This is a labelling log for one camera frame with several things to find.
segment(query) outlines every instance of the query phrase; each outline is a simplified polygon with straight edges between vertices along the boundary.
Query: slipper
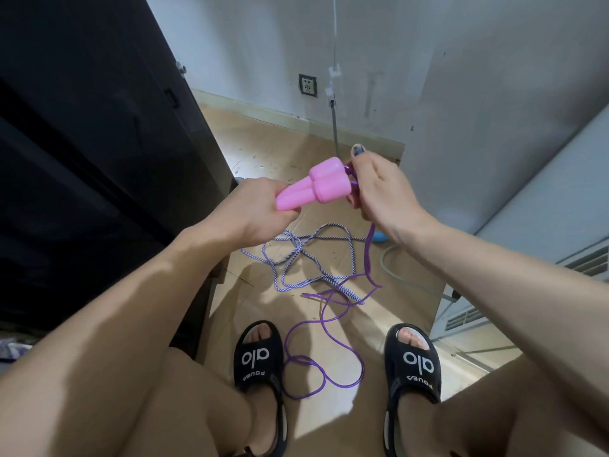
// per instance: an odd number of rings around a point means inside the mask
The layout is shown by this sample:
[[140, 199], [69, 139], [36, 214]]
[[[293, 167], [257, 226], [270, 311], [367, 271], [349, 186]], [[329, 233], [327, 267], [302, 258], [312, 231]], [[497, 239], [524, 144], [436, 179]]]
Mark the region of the slipper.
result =
[[[429, 346], [422, 350], [398, 340], [398, 332], [407, 327], [418, 334]], [[435, 346], [421, 329], [411, 324], [396, 324], [385, 338], [385, 374], [389, 387], [389, 400], [385, 413], [385, 455], [396, 457], [395, 423], [398, 414], [398, 401], [402, 394], [413, 392], [422, 394], [431, 404], [440, 402], [442, 372], [440, 359]]]
[[[255, 326], [266, 323], [270, 327], [269, 338], [252, 343], [243, 343]], [[273, 390], [277, 400], [277, 431], [275, 448], [266, 456], [280, 457], [285, 453], [287, 438], [287, 419], [285, 406], [281, 395], [281, 375], [283, 373], [283, 343], [277, 327], [269, 321], [252, 323], [241, 334], [234, 349], [233, 376], [234, 385], [246, 392], [253, 385], [267, 384]], [[249, 447], [245, 449], [246, 456], [253, 456]]]

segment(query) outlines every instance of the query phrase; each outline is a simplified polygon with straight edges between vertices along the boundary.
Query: black cabinet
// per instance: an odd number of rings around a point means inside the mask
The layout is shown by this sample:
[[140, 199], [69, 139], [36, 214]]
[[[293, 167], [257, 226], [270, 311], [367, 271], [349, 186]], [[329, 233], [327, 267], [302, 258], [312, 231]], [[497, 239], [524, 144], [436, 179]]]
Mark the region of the black cabinet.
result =
[[[0, 321], [49, 330], [234, 181], [145, 0], [0, 11]], [[191, 356], [213, 287], [176, 337]]]

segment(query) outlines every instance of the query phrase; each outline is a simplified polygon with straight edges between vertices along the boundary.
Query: forearm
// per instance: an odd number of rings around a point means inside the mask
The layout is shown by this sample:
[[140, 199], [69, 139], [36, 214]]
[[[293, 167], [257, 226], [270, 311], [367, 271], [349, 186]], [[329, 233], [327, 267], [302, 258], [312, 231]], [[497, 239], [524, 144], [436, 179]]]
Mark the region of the forearm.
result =
[[609, 423], [609, 286], [435, 221], [404, 246]]
[[194, 295], [229, 252], [204, 223], [194, 228], [73, 315], [0, 379], [0, 430], [12, 429], [14, 437], [34, 421], [33, 436], [41, 442], [29, 443], [42, 446], [32, 449], [37, 453], [50, 446], [45, 440], [60, 422], [81, 442], [95, 440], [96, 428], [109, 423], [129, 429]]

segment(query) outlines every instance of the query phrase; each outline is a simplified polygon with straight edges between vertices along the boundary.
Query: floor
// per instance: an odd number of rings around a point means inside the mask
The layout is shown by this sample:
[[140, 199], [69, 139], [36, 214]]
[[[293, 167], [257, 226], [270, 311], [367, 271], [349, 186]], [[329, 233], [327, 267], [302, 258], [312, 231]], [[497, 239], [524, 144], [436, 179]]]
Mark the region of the floor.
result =
[[[334, 155], [332, 141], [219, 109], [202, 107], [202, 112], [235, 176], [268, 176], [293, 183], [306, 176], [313, 165]], [[349, 149], [346, 146], [340, 148], [344, 156], [348, 156]], [[297, 235], [307, 234], [328, 222], [345, 225], [353, 236], [365, 236], [370, 227], [346, 201], [335, 201], [303, 208], [290, 229]], [[336, 227], [326, 232], [329, 235], [344, 235]], [[383, 420], [387, 401], [382, 357], [385, 334], [393, 324], [399, 322], [413, 323], [428, 333], [438, 307], [438, 298], [408, 287], [382, 271], [378, 265], [379, 257], [388, 246], [374, 244], [370, 252], [372, 277], [383, 288], [365, 305], [353, 308], [339, 321], [328, 324], [336, 338], [362, 355], [365, 362], [362, 383], [350, 389], [328, 384], [322, 392], [309, 399], [287, 399], [288, 456], [310, 456], [315, 453], [366, 457], [383, 455]], [[266, 250], [271, 258], [277, 259], [285, 256], [291, 248], [289, 242], [272, 242]], [[346, 241], [314, 241], [306, 248], [332, 274], [350, 274], [350, 253]], [[260, 247], [253, 247], [249, 251], [261, 256]], [[357, 271], [361, 272], [361, 242], [356, 244], [356, 262]], [[396, 251], [386, 263], [395, 272], [438, 293], [444, 289], [441, 280], [405, 252]], [[286, 281], [296, 282], [318, 275], [319, 271], [312, 261], [299, 258]], [[316, 284], [298, 291], [279, 293], [273, 287], [273, 274], [268, 266], [236, 251], [228, 263], [224, 284], [216, 289], [202, 337], [199, 362], [232, 381], [234, 345], [246, 326], [259, 319], [269, 319], [276, 324], [283, 338], [294, 324], [320, 317], [320, 304], [300, 294], [315, 293], [324, 288], [327, 286]], [[360, 278], [349, 283], [349, 288], [364, 295], [370, 285], [365, 278]], [[334, 309], [329, 308], [326, 316], [330, 314], [328, 311]], [[293, 354], [302, 353], [314, 358], [339, 383], [351, 383], [360, 374], [357, 358], [332, 342], [318, 324], [299, 328], [290, 348]], [[293, 365], [285, 373], [286, 388], [293, 394], [316, 389], [321, 379], [317, 370]], [[445, 388], [453, 394], [466, 384], [466, 381], [457, 378], [452, 386]]]

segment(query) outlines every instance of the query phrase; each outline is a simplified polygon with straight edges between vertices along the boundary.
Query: painted fingernail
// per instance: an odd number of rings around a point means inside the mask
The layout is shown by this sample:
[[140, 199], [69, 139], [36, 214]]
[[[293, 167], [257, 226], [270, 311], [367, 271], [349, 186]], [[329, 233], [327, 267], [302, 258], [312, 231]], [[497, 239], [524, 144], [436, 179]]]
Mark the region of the painted fingernail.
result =
[[360, 155], [360, 154], [364, 153], [365, 150], [366, 149], [365, 149], [365, 147], [363, 145], [356, 144], [356, 145], [353, 146], [353, 155], [356, 155], [356, 156]]

